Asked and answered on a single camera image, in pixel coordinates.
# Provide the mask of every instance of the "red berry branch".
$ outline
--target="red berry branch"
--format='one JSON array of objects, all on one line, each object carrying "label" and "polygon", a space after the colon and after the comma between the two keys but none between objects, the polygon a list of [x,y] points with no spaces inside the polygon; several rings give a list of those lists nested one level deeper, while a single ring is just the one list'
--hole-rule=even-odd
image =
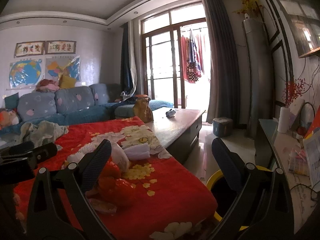
[{"label": "red berry branch", "polygon": [[288,99],[285,103],[285,107],[289,107],[290,104],[300,97],[305,91],[304,86],[306,85],[306,79],[297,79],[295,82],[286,82],[285,89],[282,94],[283,101],[286,100],[286,92],[288,91]]}]

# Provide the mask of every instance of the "crumpled cloth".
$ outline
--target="crumpled cloth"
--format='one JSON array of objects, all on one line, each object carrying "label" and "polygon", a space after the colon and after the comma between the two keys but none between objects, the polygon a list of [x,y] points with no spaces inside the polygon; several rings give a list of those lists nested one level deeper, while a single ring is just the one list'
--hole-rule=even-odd
[{"label": "crumpled cloth", "polygon": [[47,143],[54,143],[60,136],[69,132],[66,126],[48,121],[41,121],[38,125],[26,122],[21,126],[20,131],[21,134],[16,141],[16,145],[32,141],[35,148]]}]

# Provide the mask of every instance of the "table drawer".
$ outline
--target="table drawer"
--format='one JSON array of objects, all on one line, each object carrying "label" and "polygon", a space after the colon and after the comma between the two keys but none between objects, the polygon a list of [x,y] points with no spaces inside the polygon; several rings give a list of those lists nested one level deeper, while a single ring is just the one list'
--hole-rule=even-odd
[{"label": "table drawer", "polygon": [[199,117],[189,128],[191,141],[197,136],[201,127],[202,127],[202,117]]}]

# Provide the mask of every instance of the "blue sofa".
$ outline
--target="blue sofa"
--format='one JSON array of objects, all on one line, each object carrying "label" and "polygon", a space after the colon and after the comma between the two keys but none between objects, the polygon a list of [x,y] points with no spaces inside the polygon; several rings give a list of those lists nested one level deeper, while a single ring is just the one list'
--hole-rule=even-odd
[{"label": "blue sofa", "polygon": [[[33,92],[20,97],[17,111],[22,119],[17,125],[4,127],[0,136],[7,133],[20,133],[25,122],[38,124],[43,120],[59,125],[102,122],[111,119],[111,107],[120,93],[116,84],[94,84],[89,87],[81,86],[71,89],[61,89],[55,93]],[[134,116],[134,105],[119,106],[115,109],[116,118]],[[151,100],[152,111],[161,107],[173,107],[166,101]]]}]

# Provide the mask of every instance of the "floral pattern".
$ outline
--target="floral pattern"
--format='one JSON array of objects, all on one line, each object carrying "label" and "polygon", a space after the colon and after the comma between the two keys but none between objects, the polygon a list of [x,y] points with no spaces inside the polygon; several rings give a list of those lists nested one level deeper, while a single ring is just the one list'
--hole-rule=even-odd
[{"label": "floral pattern", "polygon": [[164,149],[164,147],[160,144],[158,138],[152,131],[149,130],[149,127],[147,127],[146,125],[127,126],[118,133],[108,132],[100,134],[90,132],[90,135],[92,136],[92,142],[82,146],[78,152],[81,152],[83,154],[93,152],[103,141],[103,139],[107,139],[110,142],[116,143],[119,143],[119,141],[125,139],[124,141],[121,141],[121,146],[123,149],[134,145],[148,143],[150,146],[151,155],[157,154],[159,159],[169,159],[171,157],[168,151]]},{"label": "floral pattern", "polygon": [[154,232],[149,237],[154,240],[174,240],[183,236],[184,234],[194,235],[196,232],[201,230],[201,223],[204,221],[199,221],[194,227],[192,227],[191,222],[173,222],[167,225],[164,232]]},{"label": "floral pattern", "polygon": [[159,159],[169,159],[171,157],[167,150],[160,144],[158,138],[146,125],[128,126],[123,128],[121,133],[125,135],[125,141],[121,142],[124,149],[134,145],[148,143],[151,155],[157,154]]},{"label": "floral pattern", "polygon": [[157,179],[151,179],[148,183],[142,182],[141,180],[148,180],[146,177],[150,177],[151,173],[155,171],[155,168],[151,167],[150,163],[145,163],[143,166],[141,165],[134,165],[130,168],[127,172],[122,174],[123,179],[130,179],[130,180],[139,180],[138,183],[142,184],[142,187],[147,190],[147,195],[152,197],[155,195],[156,192],[150,190],[151,184],[156,183]]}]

